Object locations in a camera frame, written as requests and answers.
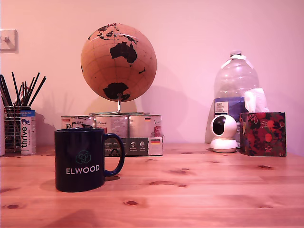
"security camera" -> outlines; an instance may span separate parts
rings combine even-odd
[[[237,132],[237,122],[230,115],[218,115],[211,121],[214,138],[211,148],[215,152],[232,153],[236,151],[237,141],[233,136]]]

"globe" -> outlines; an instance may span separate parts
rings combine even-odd
[[[108,24],[92,33],[81,53],[85,81],[101,97],[131,101],[144,94],[156,74],[156,55],[147,37],[127,25]]]

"wall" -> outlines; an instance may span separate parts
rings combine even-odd
[[[53,143],[61,115],[115,110],[86,84],[80,53],[97,28],[127,24],[150,40],[158,65],[151,88],[123,111],[162,114],[166,142],[209,142],[215,75],[241,49],[269,109],[286,112],[288,151],[304,155],[303,7],[302,0],[2,0],[1,28],[17,30],[19,47],[1,53],[1,73],[11,93],[11,71],[19,82],[47,76],[32,108],[40,115],[38,142]]]

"pencil holder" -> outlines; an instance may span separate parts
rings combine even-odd
[[[20,110],[30,110],[29,106],[4,107],[5,152],[20,152]]]

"black mug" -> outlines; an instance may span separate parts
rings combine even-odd
[[[104,143],[115,138],[121,148],[117,167],[105,170]],[[124,144],[116,134],[105,134],[103,129],[77,128],[55,131],[55,186],[63,192],[96,189],[105,177],[114,176],[124,165]]]

